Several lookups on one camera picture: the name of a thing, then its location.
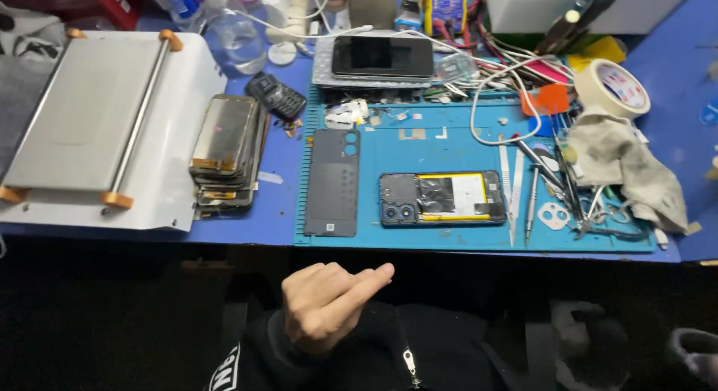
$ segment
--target zipper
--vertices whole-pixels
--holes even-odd
[[[404,361],[406,362],[406,368],[408,368],[408,372],[411,373],[411,384],[414,385],[415,389],[418,389],[418,385],[421,384],[421,380],[417,377],[417,366],[414,364],[414,354],[411,353],[411,350],[407,347],[404,350],[404,354],[402,355],[404,358]]]

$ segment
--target adhesive tape strip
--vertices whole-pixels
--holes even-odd
[[[595,59],[574,79],[579,101],[586,108],[598,105],[608,113],[635,119],[651,110],[651,99],[643,85],[620,65]]]

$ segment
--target dark floor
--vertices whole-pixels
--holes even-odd
[[[417,252],[6,239],[0,260],[0,390],[198,390],[219,359],[221,308],[234,269],[262,272],[278,291],[288,272],[335,260],[350,272],[396,266],[377,294],[493,314],[541,297],[600,303],[631,344],[626,390],[680,390],[664,363],[671,329],[718,333],[718,269],[591,260]]]

